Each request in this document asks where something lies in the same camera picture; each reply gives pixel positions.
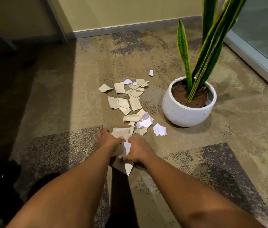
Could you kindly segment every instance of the floor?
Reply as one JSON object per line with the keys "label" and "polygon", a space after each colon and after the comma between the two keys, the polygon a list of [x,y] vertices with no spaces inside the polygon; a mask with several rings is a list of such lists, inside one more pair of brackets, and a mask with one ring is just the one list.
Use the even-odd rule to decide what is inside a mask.
{"label": "floor", "polygon": [[[194,65],[201,26],[185,28]],[[240,191],[236,193],[244,195],[239,203],[248,201],[253,214],[259,210],[254,216],[268,227],[268,84],[227,46],[208,80],[217,92],[217,103],[203,123],[191,128],[175,127],[161,109],[168,85],[184,75],[176,27],[40,45],[29,53],[24,49],[25,56],[21,53],[0,58],[0,160],[9,158],[22,165],[14,187],[23,201],[38,179],[65,172],[84,160],[95,146],[94,133],[102,126],[125,126],[122,112],[109,107],[108,96],[117,94],[98,88],[103,83],[113,86],[126,78],[144,78],[149,88],[140,102],[168,134],[156,137],[148,130],[144,137],[154,151],[221,193],[230,190],[234,180]],[[154,77],[148,75],[150,69]],[[230,171],[220,172],[220,168]],[[219,175],[226,178],[227,186],[210,183]],[[179,227],[139,166],[128,179],[109,167],[96,227],[103,227],[109,209],[114,211],[113,198],[121,195],[116,195],[114,176],[126,181],[123,187],[128,184],[140,227]]]}
{"label": "floor", "polygon": [[268,58],[268,0],[247,0],[233,30]]}

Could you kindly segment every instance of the hand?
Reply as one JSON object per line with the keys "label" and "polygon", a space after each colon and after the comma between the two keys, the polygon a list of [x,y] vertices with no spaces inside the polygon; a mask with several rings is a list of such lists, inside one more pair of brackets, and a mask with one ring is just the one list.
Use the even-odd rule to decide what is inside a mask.
{"label": "hand", "polygon": [[104,127],[100,132],[96,134],[95,142],[97,143],[97,149],[105,146],[110,152],[115,152],[120,143],[123,141],[123,137],[115,138],[107,129]]}
{"label": "hand", "polygon": [[153,150],[149,143],[139,134],[134,134],[128,139],[131,143],[131,149],[127,156],[123,157],[123,160],[130,160],[133,162],[144,162],[149,154],[153,154]]}

